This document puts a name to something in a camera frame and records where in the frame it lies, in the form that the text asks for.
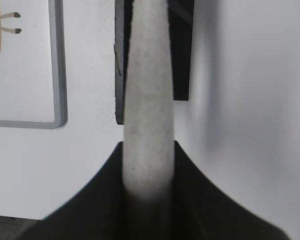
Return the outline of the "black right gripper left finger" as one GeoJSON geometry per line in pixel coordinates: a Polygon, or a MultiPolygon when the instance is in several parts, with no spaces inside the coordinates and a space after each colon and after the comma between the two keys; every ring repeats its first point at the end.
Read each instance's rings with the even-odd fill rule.
{"type": "Polygon", "coordinates": [[[123,143],[119,142],[97,174],[68,202],[19,240],[125,240],[123,143]]]}

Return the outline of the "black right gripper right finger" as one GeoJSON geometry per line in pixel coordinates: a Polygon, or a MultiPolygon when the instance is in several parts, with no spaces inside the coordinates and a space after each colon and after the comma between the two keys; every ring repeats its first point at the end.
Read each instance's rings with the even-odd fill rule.
{"type": "Polygon", "coordinates": [[[174,143],[172,240],[287,240],[216,187],[174,143]]]}

